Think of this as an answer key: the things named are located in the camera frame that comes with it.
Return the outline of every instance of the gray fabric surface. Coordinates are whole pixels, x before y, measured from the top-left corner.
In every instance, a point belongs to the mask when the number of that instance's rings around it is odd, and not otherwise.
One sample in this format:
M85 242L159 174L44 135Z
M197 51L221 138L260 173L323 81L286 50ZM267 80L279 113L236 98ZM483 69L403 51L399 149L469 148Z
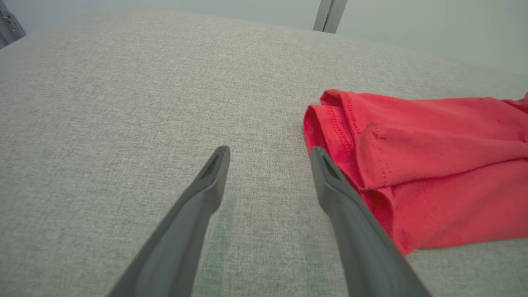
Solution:
M0 50L0 295L105 295L219 145L224 198L194 296L345 296L306 107L339 88L521 98L528 79L327 33L101 15ZM528 240L408 257L435 296L521 296Z

